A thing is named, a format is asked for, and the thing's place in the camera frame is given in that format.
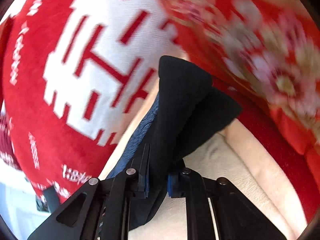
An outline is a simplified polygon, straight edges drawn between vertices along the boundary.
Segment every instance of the black fabric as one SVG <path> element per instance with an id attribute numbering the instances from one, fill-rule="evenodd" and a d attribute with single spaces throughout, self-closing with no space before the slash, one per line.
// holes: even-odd
<path id="1" fill-rule="evenodd" d="M 45 189 L 42 193 L 47 201 L 49 212 L 53 213 L 60 206 L 59 197 L 55 188 L 51 186 Z"/>
<path id="2" fill-rule="evenodd" d="M 206 142 L 239 114 L 240 106 L 212 87 L 212 77 L 183 59 L 163 56 L 159 63 L 157 116 L 138 146 L 151 144 L 150 192 L 131 202 L 130 230 L 150 221 L 166 195 L 170 166 Z"/>
<path id="3" fill-rule="evenodd" d="M 41 198 L 39 198 L 36 195 L 36 207 L 37 210 L 40 212 L 48 212 L 49 213 L 49 207 L 48 207 L 48 203 L 44 203 Z"/>

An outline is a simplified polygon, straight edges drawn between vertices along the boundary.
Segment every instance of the black metal frame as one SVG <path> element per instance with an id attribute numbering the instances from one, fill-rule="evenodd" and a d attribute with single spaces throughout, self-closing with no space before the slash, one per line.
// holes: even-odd
<path id="1" fill-rule="evenodd" d="M 87 181 L 28 239 L 128 239 L 131 199 L 148 197 L 149 154 L 146 144 L 141 160 L 133 160 L 140 163 L 139 171 L 131 168 L 114 179 Z M 168 191 L 172 198 L 186 198 L 188 240 L 215 240 L 212 213 L 220 240 L 285 240 L 226 178 L 203 178 L 179 163 L 169 173 Z"/>

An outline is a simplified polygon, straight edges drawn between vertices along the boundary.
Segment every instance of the red fabric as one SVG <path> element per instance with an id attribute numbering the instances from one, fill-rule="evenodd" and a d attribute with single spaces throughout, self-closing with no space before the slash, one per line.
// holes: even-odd
<path id="1" fill-rule="evenodd" d="M 320 33 L 299 0 L 161 1 L 190 61 L 255 102 L 297 153 L 308 153 L 320 190 Z"/>
<path id="2" fill-rule="evenodd" d="M 112 1 L 27 0 L 15 17 L 4 100 L 15 156 L 38 195 L 53 185 L 63 202 L 99 176 L 152 87 L 153 67 L 177 47 L 156 2 Z"/>
<path id="3" fill-rule="evenodd" d="M 307 221 L 310 222 L 320 206 L 320 193 L 305 158 L 297 154 L 281 136 L 274 122 L 252 101 L 217 78 L 213 79 L 213 86 L 242 106 L 243 111 L 238 120 L 260 141 L 284 171 L 300 198 Z"/>

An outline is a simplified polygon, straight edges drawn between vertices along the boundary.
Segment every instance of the beige fabric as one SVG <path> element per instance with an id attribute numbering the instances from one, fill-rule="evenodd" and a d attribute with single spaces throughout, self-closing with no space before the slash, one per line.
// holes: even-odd
<path id="1" fill-rule="evenodd" d="M 283 170 L 239 120 L 225 128 L 224 134 L 226 142 L 237 152 L 298 238 L 306 228 L 307 220 L 300 199 Z"/>
<path id="2" fill-rule="evenodd" d="M 204 177 L 228 178 L 288 240 L 296 239 L 286 219 L 264 193 L 241 159 L 224 141 L 223 136 L 216 134 L 191 155 L 185 157 L 184 161 L 187 167 Z M 167 196 L 150 222 L 129 233 L 129 240 L 144 239 L 187 239 L 185 199 L 171 199 Z"/>

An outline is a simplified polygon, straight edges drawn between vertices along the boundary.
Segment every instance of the floral pattern fabric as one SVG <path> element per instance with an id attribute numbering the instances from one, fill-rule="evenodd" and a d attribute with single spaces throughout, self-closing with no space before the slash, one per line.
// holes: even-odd
<path id="1" fill-rule="evenodd" d="M 161 1 L 191 61 L 271 116 L 320 188 L 320 34 L 312 19 L 263 0 Z"/>

